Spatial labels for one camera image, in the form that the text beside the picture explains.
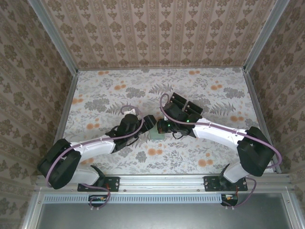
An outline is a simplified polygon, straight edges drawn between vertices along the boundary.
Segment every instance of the metal extrusion bar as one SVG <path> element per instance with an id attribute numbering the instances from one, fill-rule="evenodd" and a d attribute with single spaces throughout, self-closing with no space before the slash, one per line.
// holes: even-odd
<path id="1" fill-rule="evenodd" d="M 89 203 L 90 194 L 45 194 L 44 204 Z M 221 203 L 221 194 L 124 194 L 113 193 L 110 204 L 191 204 Z"/>
<path id="2" fill-rule="evenodd" d="M 59 122 L 58 129 L 57 129 L 57 132 L 56 132 L 56 135 L 54 138 L 54 144 L 63 137 L 63 133 L 65 131 L 66 124 L 68 121 L 69 111 L 70 111 L 70 108 L 72 105 L 73 96 L 74 96 L 74 93 L 76 90 L 77 81 L 78 81 L 78 76 L 76 75 L 72 78 L 72 81 L 71 81 L 71 85 L 70 85 L 70 89 L 69 89 L 69 92 L 67 95 L 65 106 L 63 107 L 63 111 L 61 114 L 61 120 Z"/>
<path id="3" fill-rule="evenodd" d="M 266 126 L 266 122 L 265 122 L 265 119 L 263 116 L 263 112 L 261 110 L 261 107 L 260 107 L 258 99 L 257 99 L 257 95 L 255 93 L 255 89 L 254 89 L 254 85 L 251 80 L 250 73 L 249 72 L 246 73 L 245 70 L 243 69 L 243 74 L 244 74 L 244 79 L 245 79 L 247 87 L 248 87 L 248 91 L 249 91 L 249 94 L 250 94 L 250 97 L 252 100 L 252 104 L 254 107 L 254 111 L 255 111 L 260 129 L 261 129 L 262 133 L 265 135 L 265 137 L 267 138 L 267 140 L 270 143 L 272 143 L 267 126 Z M 274 163 L 277 163 L 278 160 L 277 160 L 276 155 L 273 156 L 272 160 Z M 276 166 L 274 169 L 277 173 L 282 172 L 281 168 L 279 166 Z"/>
<path id="4" fill-rule="evenodd" d="M 251 49 L 247 57 L 247 60 L 244 63 L 244 67 L 247 72 L 250 71 L 251 68 L 253 67 L 256 59 L 258 58 L 264 45 L 266 44 L 271 33 L 273 32 L 273 29 L 275 28 L 276 24 L 280 20 L 280 17 L 282 16 L 284 10 L 286 9 L 288 3 L 289 0 L 279 0 L 275 2 L 272 11 L 269 14 L 268 19 L 266 20 L 258 38 L 255 41 L 253 48 Z"/>
<path id="5" fill-rule="evenodd" d="M 205 192 L 203 177 L 215 176 L 216 174 L 199 175 L 116 175 L 120 177 L 119 192 L 113 193 L 116 198 L 127 198 L 134 196 L 186 196 L 198 195 L 201 198 L 221 192 Z M 304 228 L 304 218 L 300 213 L 300 208 L 293 193 L 294 189 L 288 174 L 264 174 L 262 177 L 254 177 L 257 181 L 255 193 L 281 193 L 285 202 L 289 220 L 294 229 Z M 249 193 L 253 188 L 253 182 L 248 182 Z M 30 211 L 26 216 L 22 229 L 34 229 L 37 226 L 43 201 L 46 196 L 64 195 L 88 195 L 91 193 L 77 192 L 77 185 L 67 185 L 64 188 L 54 190 L 45 187 L 45 178 L 39 176 L 36 181 L 36 188 Z M 95 195 L 105 194 L 105 192 L 95 192 Z"/>
<path id="6" fill-rule="evenodd" d="M 206 192 L 203 177 L 215 176 L 215 174 L 202 175 L 116 175 L 120 177 L 120 189 L 118 194 L 191 194 L 207 193 L 222 194 L 223 192 Z M 283 193 L 287 189 L 293 191 L 287 174 L 264 174 L 262 177 L 253 177 L 257 181 L 256 193 Z M 45 187 L 45 178 L 40 176 L 36 181 L 36 192 L 66 194 L 76 192 L 77 185 L 66 185 L 54 190 Z M 253 182 L 248 182 L 249 193 L 253 188 Z"/>
<path id="7" fill-rule="evenodd" d="M 65 46 L 64 42 L 60 37 L 60 33 L 56 30 L 51 18 L 49 17 L 47 11 L 45 10 L 42 1 L 29 0 L 30 5 L 37 14 L 39 20 L 43 24 L 44 29 L 47 31 L 52 42 L 54 43 L 56 49 L 60 53 L 63 61 L 71 72 L 72 76 L 75 77 L 77 72 L 77 65 L 74 62 L 72 56 L 70 55 L 69 49 Z"/>

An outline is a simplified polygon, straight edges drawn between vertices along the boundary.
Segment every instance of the gray leaf pattern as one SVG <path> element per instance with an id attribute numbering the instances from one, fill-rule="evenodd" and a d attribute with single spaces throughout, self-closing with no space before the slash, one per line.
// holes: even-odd
<path id="1" fill-rule="evenodd" d="M 239 68 L 80 71 L 78 76 L 64 133 L 69 141 L 102 136 L 120 123 L 120 109 L 126 104 L 158 120 L 163 117 L 160 96 L 173 92 L 202 107 L 202 116 L 213 122 L 241 129 L 258 126 Z M 131 146 L 85 163 L 109 175 L 198 174 L 219 173 L 235 160 L 235 151 L 206 139 L 176 140 L 168 134 L 164 140 L 151 140 L 146 132 Z M 27 174 L 22 169 L 19 177 L 23 176 Z"/>

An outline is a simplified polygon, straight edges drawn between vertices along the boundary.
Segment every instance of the black cable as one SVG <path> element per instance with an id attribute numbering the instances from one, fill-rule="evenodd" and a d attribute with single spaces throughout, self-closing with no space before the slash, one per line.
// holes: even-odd
<path id="1" fill-rule="evenodd" d="M 173 137 L 175 138 L 175 139 L 181 139 L 181 138 L 183 138 L 183 135 L 181 135 L 179 138 L 177 138 L 177 137 L 175 137 L 175 134 L 174 134 L 174 132 L 173 132 Z"/>
<path id="2" fill-rule="evenodd" d="M 131 146 L 133 143 L 135 143 L 136 141 L 139 140 L 139 137 L 137 137 L 133 142 L 131 142 L 130 144 L 126 145 L 126 146 Z"/>
<path id="3" fill-rule="evenodd" d="M 111 131 L 115 132 L 115 129 L 118 127 L 118 125 L 116 125 L 114 128 L 111 129 Z"/>
<path id="4" fill-rule="evenodd" d="M 237 204 L 237 205 L 235 205 L 235 206 L 232 206 L 231 204 L 229 204 L 229 203 L 226 202 L 226 201 L 223 201 L 223 203 L 225 203 L 226 205 L 228 205 L 228 206 L 230 206 L 232 209 L 234 209 L 234 208 L 240 207 L 241 205 L 245 204 L 245 202 L 248 201 L 248 199 L 249 199 L 249 198 L 251 197 L 251 195 L 254 193 L 254 190 L 255 190 L 255 188 L 256 188 L 257 182 L 256 182 L 255 179 L 253 179 L 253 178 L 251 178 L 251 177 L 246 177 L 246 179 L 252 180 L 252 181 L 254 182 L 253 189 L 251 190 L 251 192 L 250 192 L 250 194 L 247 196 L 247 198 L 246 198 L 243 202 L 241 202 L 240 204 Z"/>

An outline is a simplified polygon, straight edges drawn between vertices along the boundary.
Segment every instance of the green block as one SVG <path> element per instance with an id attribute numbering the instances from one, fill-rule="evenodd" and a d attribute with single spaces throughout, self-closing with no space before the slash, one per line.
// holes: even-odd
<path id="1" fill-rule="evenodd" d="M 155 125 L 152 129 L 149 131 L 149 138 L 151 140 L 163 140 L 165 139 L 165 134 L 159 134 L 157 125 Z"/>

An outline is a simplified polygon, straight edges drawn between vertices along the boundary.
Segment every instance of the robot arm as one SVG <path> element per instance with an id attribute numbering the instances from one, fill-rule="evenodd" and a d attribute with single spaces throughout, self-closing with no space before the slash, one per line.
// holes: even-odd
<path id="1" fill-rule="evenodd" d="M 234 183 L 249 174 L 257 177 L 263 174 L 274 152 L 270 148 L 244 137 L 251 136 L 268 143 L 258 128 L 251 127 L 249 130 L 243 130 L 212 123 L 201 117 L 202 108 L 192 102 L 186 102 L 185 98 L 173 93 L 169 103 L 162 108 L 162 112 L 172 120 L 160 119 L 157 122 L 157 129 L 160 134 L 173 133 L 174 135 L 179 132 L 182 136 L 206 138 L 237 151 L 239 160 L 228 164 L 219 176 L 218 181 L 220 186 L 224 187 L 223 190 L 226 187 L 234 186 Z M 38 170 L 45 177 L 49 173 L 49 183 L 54 189 L 59 189 L 68 183 L 85 183 L 101 187 L 104 179 L 103 173 L 97 167 L 83 166 L 81 162 L 97 155 L 117 152 L 128 146 L 127 143 L 133 138 L 135 140 L 132 143 L 135 142 L 140 134 L 152 129 L 156 124 L 153 115 L 148 115 L 143 119 L 143 126 L 136 134 L 133 133 L 140 128 L 140 121 L 135 114 L 125 114 L 119 126 L 115 126 L 105 136 L 90 140 L 86 144 L 69 143 L 65 139 L 60 139 L 38 164 Z M 123 138 L 109 139 L 109 137 L 121 136 Z M 54 161 L 67 149 L 70 149 L 68 153 L 60 158 L 55 167 L 52 168 Z"/>
<path id="2" fill-rule="evenodd" d="M 68 142 L 66 139 L 58 140 L 53 147 L 48 151 L 46 156 L 38 164 L 38 170 L 47 177 L 49 170 L 52 168 L 54 161 L 67 149 L 73 147 L 68 153 L 62 157 L 49 177 L 49 183 L 54 189 L 59 189 L 68 183 L 88 184 L 100 187 L 104 179 L 104 174 L 94 166 L 88 167 L 81 164 L 84 160 L 98 156 L 101 154 L 115 153 L 125 146 L 127 143 L 134 139 L 137 140 L 139 135 L 153 128 L 156 120 L 153 115 L 147 115 L 143 118 L 143 126 L 134 135 L 130 137 L 103 140 L 116 137 L 124 137 L 134 133 L 140 128 L 141 120 L 130 112 L 125 113 L 125 117 L 121 120 L 120 125 L 115 126 L 111 131 L 107 132 L 104 136 L 90 140 L 86 144 L 80 142 Z"/>
<path id="3" fill-rule="evenodd" d="M 237 134 L 242 133 L 245 136 L 254 137 L 269 143 L 258 128 L 252 126 L 249 130 L 234 129 L 213 123 L 201 117 L 202 108 L 192 102 L 186 103 L 186 101 L 185 98 L 173 93 L 169 103 L 162 110 L 169 118 L 182 123 L 194 123 L 194 125 L 184 125 L 169 119 L 160 119 L 157 123 L 159 133 L 172 132 L 174 134 L 179 132 L 182 136 L 205 138 L 236 151 L 239 155 L 239 160 L 224 168 L 220 177 L 223 183 L 236 183 L 249 174 L 260 177 L 264 173 L 264 170 L 274 156 L 273 150 Z"/>

